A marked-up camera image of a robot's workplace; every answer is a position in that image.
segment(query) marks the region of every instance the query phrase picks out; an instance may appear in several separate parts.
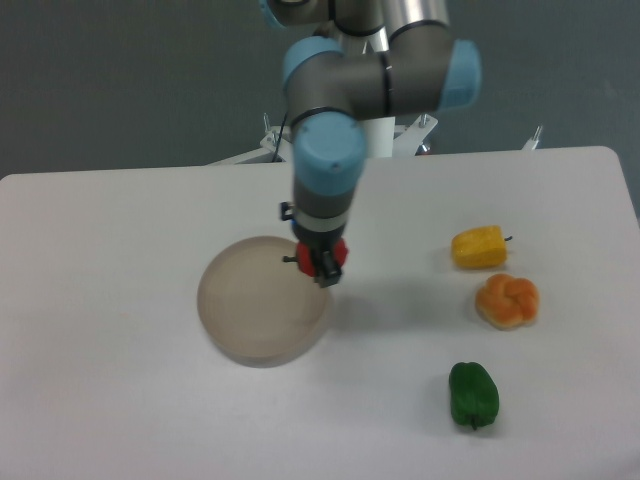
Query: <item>gray wall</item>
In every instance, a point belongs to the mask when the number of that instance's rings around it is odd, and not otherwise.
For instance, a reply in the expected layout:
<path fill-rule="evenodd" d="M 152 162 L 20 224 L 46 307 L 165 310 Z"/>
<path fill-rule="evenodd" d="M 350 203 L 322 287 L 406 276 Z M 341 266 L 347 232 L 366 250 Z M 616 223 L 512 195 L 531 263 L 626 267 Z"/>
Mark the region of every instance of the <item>gray wall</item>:
<path fill-rule="evenodd" d="M 0 177 L 202 165 L 279 121 L 280 68 L 309 28 L 272 31 L 257 0 L 0 0 Z M 483 94 L 439 115 L 439 153 L 606 145 L 640 211 L 640 2 L 450 0 Z"/>

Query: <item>metal tube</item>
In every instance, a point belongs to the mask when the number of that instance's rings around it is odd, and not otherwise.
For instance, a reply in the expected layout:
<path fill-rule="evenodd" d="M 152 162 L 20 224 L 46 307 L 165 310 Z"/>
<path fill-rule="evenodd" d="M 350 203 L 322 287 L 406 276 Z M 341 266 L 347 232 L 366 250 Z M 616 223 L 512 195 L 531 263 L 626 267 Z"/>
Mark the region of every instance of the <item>metal tube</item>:
<path fill-rule="evenodd" d="M 347 35 L 366 37 L 384 26 L 380 0 L 341 0 L 335 5 L 335 25 Z"/>
<path fill-rule="evenodd" d="M 329 0 L 308 0 L 305 2 L 267 1 L 273 15 L 284 26 L 305 25 L 330 20 Z"/>
<path fill-rule="evenodd" d="M 416 22 L 438 22 L 449 25 L 445 0 L 382 0 L 385 26 L 389 41 L 399 30 Z"/>

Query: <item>blue joint cap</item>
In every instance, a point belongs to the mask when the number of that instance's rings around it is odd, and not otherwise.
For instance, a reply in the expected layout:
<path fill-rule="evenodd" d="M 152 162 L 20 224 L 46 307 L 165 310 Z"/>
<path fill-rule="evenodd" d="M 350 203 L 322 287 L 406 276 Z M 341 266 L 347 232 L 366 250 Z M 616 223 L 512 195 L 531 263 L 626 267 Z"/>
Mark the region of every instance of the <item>blue joint cap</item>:
<path fill-rule="evenodd" d="M 478 47 L 470 40 L 456 40 L 438 110 L 472 105 L 481 86 L 482 64 Z"/>
<path fill-rule="evenodd" d="M 344 55 L 344 51 L 338 42 L 332 38 L 308 37 L 294 43 L 284 56 L 283 85 L 286 90 L 289 78 L 293 72 L 310 58 L 321 53 L 335 52 Z"/>
<path fill-rule="evenodd" d="M 364 132 L 355 119 L 339 112 L 318 113 L 296 135 L 294 172 L 313 193 L 333 197 L 355 188 L 366 155 Z"/>
<path fill-rule="evenodd" d="M 276 16 L 271 11 L 271 7 L 269 6 L 269 2 L 267 0 L 259 0 L 260 2 L 260 10 L 262 11 L 262 16 L 264 17 L 264 21 L 267 22 L 271 28 L 284 28 Z"/>

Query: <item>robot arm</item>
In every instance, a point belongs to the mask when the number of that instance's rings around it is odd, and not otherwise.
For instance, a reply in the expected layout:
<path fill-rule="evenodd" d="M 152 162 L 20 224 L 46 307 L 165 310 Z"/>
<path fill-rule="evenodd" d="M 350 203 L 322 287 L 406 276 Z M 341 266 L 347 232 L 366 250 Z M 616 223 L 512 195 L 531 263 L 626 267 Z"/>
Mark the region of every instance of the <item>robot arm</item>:
<path fill-rule="evenodd" d="M 329 18 L 348 23 L 352 35 L 370 33 L 382 18 L 389 39 L 387 52 L 346 57 L 334 40 L 310 37 L 285 56 L 294 201 L 282 204 L 281 218 L 292 221 L 300 241 L 298 267 L 327 287 L 342 275 L 342 234 L 366 158 L 358 122 L 469 105 L 480 90 L 481 67 L 475 45 L 449 32 L 444 0 L 266 3 L 274 15 L 289 9 L 290 16 L 309 4 L 318 11 L 329 4 Z"/>

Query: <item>white table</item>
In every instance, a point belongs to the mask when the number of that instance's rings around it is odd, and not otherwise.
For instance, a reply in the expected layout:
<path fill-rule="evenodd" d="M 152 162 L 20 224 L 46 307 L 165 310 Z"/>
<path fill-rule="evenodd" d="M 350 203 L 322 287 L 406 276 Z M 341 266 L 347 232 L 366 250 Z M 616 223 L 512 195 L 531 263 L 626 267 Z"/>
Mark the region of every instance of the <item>white table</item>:
<path fill-rule="evenodd" d="M 640 478 L 640 232 L 603 148 L 372 161 L 334 325 L 282 367 L 211 344 L 196 290 L 253 235 L 289 236 L 289 165 L 12 176 L 0 183 L 0 478 Z M 538 322 L 473 309 L 493 272 L 451 237 L 499 224 Z M 476 433 L 447 376 L 483 364 Z"/>

